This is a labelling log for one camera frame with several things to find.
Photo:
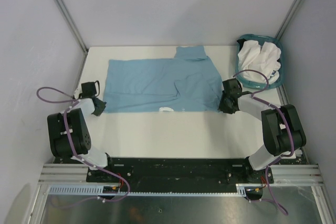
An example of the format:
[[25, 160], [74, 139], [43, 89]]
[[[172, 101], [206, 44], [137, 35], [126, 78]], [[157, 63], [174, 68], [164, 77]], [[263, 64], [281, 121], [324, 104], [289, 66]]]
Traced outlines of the light blue t shirt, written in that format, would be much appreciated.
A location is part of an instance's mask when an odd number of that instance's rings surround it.
[[110, 60], [106, 113], [216, 112], [222, 78], [203, 46], [177, 47], [173, 58]]

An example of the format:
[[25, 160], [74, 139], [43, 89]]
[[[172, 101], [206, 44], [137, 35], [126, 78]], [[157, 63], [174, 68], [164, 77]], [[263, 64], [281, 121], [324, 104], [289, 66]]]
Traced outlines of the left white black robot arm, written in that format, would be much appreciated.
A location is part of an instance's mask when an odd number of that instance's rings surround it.
[[81, 93], [71, 97], [73, 103], [66, 110], [47, 117], [49, 144], [55, 158], [73, 159], [98, 169], [98, 176], [105, 182], [115, 178], [116, 169], [108, 164], [109, 155], [95, 148], [91, 141], [86, 119], [99, 117], [107, 103], [100, 100], [100, 82], [81, 84]]

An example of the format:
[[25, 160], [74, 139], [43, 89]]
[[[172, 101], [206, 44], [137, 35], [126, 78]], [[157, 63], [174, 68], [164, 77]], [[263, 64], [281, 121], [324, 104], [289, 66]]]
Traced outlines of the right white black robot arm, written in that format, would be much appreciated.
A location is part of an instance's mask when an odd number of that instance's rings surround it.
[[275, 105], [249, 91], [243, 91], [235, 78], [223, 81], [219, 110], [226, 114], [248, 113], [261, 121], [263, 145], [245, 159], [243, 179], [254, 183], [269, 165], [306, 145], [307, 138], [298, 112], [292, 104]]

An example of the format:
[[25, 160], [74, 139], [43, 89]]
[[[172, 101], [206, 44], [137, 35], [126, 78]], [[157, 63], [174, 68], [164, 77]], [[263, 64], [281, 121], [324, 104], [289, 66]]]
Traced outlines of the teal laundry basket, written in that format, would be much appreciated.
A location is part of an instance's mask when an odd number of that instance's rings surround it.
[[237, 39], [236, 78], [252, 89], [269, 89], [283, 84], [285, 57], [279, 40], [269, 36], [245, 34]]

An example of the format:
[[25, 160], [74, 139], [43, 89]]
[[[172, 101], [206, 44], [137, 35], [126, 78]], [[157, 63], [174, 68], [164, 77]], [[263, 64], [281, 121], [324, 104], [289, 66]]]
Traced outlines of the white t shirt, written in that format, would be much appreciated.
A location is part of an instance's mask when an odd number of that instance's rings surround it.
[[239, 76], [247, 81], [266, 84], [266, 79], [253, 71], [256, 70], [265, 75], [269, 84], [273, 84], [280, 77], [279, 69], [281, 49], [274, 43], [264, 42], [260, 45], [256, 40], [245, 41], [243, 48], [238, 53], [238, 71], [242, 72]]

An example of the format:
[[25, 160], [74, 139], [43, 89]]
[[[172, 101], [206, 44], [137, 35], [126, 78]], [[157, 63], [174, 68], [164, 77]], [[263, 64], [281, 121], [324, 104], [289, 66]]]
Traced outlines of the black t shirt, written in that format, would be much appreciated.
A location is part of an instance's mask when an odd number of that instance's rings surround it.
[[244, 38], [237, 40], [237, 43], [239, 45], [239, 50], [238, 51], [241, 51], [241, 49], [243, 48], [243, 45], [244, 45], [245, 41], [246, 41], [246, 39], [244, 39]]

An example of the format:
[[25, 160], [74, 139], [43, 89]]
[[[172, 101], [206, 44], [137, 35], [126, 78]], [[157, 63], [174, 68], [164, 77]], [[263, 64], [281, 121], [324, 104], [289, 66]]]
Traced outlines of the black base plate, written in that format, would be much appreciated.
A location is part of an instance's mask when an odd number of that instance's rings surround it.
[[274, 182], [271, 169], [254, 170], [247, 158], [108, 158], [106, 170], [130, 181], [154, 178], [216, 178], [229, 184]]

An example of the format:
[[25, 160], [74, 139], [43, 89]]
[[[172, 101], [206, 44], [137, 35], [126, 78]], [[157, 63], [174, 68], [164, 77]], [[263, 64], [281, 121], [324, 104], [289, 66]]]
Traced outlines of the aluminium front rail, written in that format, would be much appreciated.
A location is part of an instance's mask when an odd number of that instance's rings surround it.
[[[275, 186], [322, 186], [318, 165], [272, 165]], [[39, 184], [86, 184], [88, 167], [83, 164], [45, 164]]]

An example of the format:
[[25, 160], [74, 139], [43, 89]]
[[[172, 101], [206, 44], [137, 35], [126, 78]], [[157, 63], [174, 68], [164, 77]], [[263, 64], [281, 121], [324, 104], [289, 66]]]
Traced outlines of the right aluminium frame post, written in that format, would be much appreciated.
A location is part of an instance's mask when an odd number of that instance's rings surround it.
[[298, 12], [299, 8], [303, 4], [304, 0], [294, 0], [280, 25], [278, 32], [276, 33], [275, 38], [280, 40], [284, 33], [286, 32], [287, 28], [289, 27], [291, 21], [294, 19], [296, 13]]

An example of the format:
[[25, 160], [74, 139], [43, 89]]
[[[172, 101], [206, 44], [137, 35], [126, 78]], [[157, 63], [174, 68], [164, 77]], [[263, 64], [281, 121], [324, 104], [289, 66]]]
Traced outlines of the aluminium frame post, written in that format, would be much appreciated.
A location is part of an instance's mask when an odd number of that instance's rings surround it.
[[278, 32], [276, 33], [275, 38], [280, 40], [284, 33], [286, 32], [287, 28], [289, 27], [291, 21], [294, 19], [296, 13], [298, 12], [299, 8], [303, 4], [304, 0], [294, 0], [280, 25]]
[[86, 46], [64, 0], [54, 0], [57, 8], [59, 9], [62, 17], [64, 18], [70, 32], [75, 38], [76, 43], [80, 47], [81, 51], [86, 55], [88, 53], [88, 47]]

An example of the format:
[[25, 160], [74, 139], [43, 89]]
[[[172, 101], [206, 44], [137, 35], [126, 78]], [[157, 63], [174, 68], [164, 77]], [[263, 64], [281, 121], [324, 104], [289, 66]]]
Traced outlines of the left aluminium frame post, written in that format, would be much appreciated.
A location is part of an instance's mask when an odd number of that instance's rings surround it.
[[76, 43], [80, 47], [81, 51], [86, 55], [88, 53], [88, 47], [86, 46], [64, 0], [54, 0], [57, 8], [59, 9], [62, 17], [64, 18], [70, 32], [75, 38]]

